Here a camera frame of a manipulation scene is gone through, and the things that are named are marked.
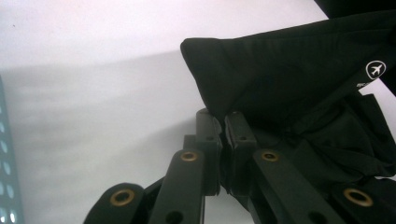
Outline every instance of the airplane logo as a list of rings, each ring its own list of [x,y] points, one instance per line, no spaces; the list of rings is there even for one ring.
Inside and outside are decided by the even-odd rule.
[[[376,79],[387,70],[387,66],[381,61],[372,61],[366,65],[366,73],[370,79]]]

